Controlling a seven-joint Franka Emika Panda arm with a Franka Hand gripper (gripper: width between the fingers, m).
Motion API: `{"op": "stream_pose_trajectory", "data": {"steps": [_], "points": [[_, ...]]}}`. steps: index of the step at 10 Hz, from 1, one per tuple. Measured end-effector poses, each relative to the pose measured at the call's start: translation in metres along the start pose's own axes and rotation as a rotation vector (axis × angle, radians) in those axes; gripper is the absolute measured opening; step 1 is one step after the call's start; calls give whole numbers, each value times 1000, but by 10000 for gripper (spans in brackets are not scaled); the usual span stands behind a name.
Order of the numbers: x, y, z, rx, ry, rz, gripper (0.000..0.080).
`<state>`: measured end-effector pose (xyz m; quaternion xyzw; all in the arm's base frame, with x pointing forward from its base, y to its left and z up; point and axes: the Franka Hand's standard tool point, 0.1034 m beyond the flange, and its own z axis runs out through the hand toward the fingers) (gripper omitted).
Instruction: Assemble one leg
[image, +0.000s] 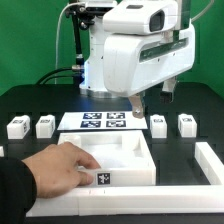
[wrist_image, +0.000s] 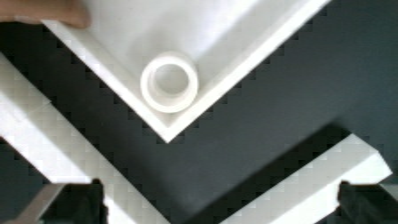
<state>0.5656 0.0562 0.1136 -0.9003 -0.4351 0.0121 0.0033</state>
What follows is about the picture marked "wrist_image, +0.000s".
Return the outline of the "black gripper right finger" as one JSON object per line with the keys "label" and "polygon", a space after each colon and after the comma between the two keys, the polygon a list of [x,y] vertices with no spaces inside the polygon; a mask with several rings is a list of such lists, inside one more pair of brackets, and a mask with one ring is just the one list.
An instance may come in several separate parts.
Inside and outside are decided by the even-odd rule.
{"label": "black gripper right finger", "polygon": [[343,181],[338,207],[345,224],[398,224],[398,184]]}

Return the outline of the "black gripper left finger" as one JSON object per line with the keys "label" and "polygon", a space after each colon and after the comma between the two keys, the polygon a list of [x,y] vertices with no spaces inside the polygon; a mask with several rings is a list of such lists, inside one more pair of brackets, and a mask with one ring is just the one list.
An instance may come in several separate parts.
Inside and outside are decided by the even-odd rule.
{"label": "black gripper left finger", "polygon": [[101,181],[48,184],[11,224],[108,224]]}

